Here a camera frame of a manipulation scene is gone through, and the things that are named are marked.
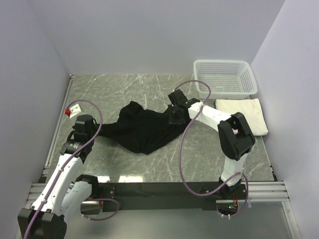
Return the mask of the black t shirt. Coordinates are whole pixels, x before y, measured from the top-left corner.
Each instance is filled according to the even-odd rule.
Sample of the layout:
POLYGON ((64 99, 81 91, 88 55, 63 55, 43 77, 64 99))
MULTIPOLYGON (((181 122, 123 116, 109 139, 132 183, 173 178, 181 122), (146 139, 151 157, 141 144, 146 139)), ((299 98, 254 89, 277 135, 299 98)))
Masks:
POLYGON ((180 136, 189 122, 170 124, 168 109, 159 113, 131 101, 120 110, 115 123, 102 125, 99 136, 114 140, 130 152, 148 155, 180 136))

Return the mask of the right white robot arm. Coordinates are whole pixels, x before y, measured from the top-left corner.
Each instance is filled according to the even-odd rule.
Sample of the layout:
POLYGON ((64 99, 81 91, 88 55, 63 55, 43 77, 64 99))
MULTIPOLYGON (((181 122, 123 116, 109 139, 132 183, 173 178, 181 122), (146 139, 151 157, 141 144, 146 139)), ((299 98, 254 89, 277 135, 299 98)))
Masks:
POLYGON ((221 197, 231 198, 241 184, 244 162, 256 142, 245 116, 240 112, 232 115, 222 112, 195 98, 189 100, 180 89, 170 93, 168 98, 171 101, 169 110, 173 117, 172 122, 188 123, 182 133, 178 152, 179 174, 183 185, 187 191, 195 196, 205 197, 219 192, 221 197), (220 146, 225 155, 219 186, 206 193, 193 191, 188 186, 182 172, 181 159, 184 138, 195 121, 201 122, 218 132, 220 146))

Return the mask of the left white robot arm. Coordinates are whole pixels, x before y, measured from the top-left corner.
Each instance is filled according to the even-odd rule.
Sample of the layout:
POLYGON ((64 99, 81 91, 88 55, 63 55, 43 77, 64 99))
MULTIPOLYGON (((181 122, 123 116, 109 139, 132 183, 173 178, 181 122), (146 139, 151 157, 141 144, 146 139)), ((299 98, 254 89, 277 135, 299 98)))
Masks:
POLYGON ((62 239, 67 223, 81 214, 81 204, 100 195, 98 178, 77 176, 91 152, 96 133, 91 115, 76 118, 73 130, 61 148, 57 166, 40 196, 18 214, 18 224, 24 239, 62 239))

